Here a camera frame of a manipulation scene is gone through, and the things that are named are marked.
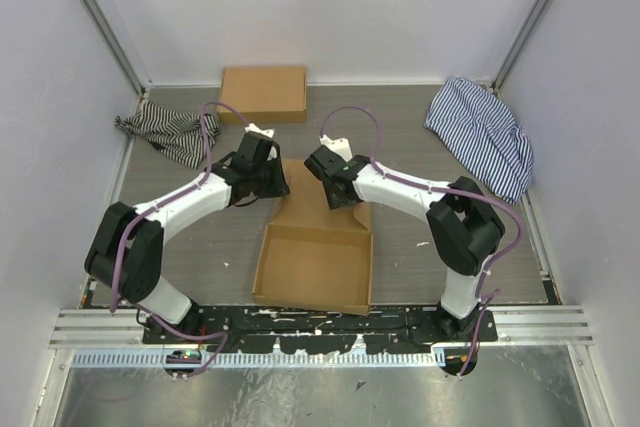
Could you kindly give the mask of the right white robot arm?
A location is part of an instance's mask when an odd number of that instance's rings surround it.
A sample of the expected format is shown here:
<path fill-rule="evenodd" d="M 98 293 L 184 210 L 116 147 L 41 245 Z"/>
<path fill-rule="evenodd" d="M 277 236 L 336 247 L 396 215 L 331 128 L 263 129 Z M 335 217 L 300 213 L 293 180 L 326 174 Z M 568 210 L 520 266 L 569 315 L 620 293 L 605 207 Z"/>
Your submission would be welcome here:
<path fill-rule="evenodd" d="M 327 146 L 317 148 L 304 165 L 321 182 L 330 209 L 377 203 L 428 224 L 447 267 L 436 310 L 438 328 L 451 341 L 466 339 L 478 320 L 488 262 L 505 233 L 478 185 L 467 177 L 453 183 L 428 181 L 363 155 L 346 160 Z"/>

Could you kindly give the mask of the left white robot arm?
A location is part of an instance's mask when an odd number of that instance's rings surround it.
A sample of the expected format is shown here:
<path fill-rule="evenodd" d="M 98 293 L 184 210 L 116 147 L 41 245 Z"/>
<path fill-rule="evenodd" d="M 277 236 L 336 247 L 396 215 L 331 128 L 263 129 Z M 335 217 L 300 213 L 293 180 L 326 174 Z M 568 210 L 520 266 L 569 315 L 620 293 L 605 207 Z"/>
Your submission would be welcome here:
<path fill-rule="evenodd" d="M 84 262 L 93 279 L 111 289 L 110 308 L 121 300 L 149 313 L 181 344 L 204 342 L 200 307 L 162 276 L 165 244 L 201 218 L 229 207 L 290 193 L 275 131 L 251 124 L 237 150 L 160 198 L 105 211 Z"/>

